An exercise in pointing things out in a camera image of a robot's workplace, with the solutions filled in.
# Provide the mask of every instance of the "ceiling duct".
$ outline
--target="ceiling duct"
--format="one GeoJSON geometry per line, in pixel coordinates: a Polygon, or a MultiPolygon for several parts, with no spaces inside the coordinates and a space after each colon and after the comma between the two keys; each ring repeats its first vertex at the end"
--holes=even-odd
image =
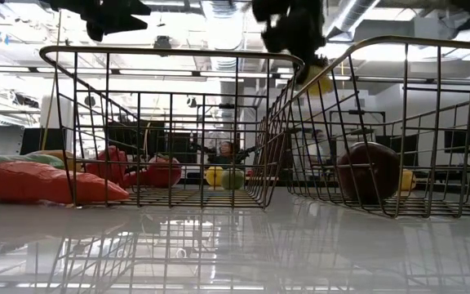
{"type": "MultiPolygon", "coordinates": [[[[229,1],[203,1],[201,4],[208,23],[210,46],[216,50],[240,50],[244,15],[237,5],[231,5],[229,1]]],[[[234,71],[236,63],[233,57],[211,58],[213,70],[234,71]]]]}
{"type": "Polygon", "coordinates": [[[364,20],[366,13],[375,8],[380,0],[341,0],[333,22],[328,26],[327,38],[352,41],[354,30],[364,20]]]}

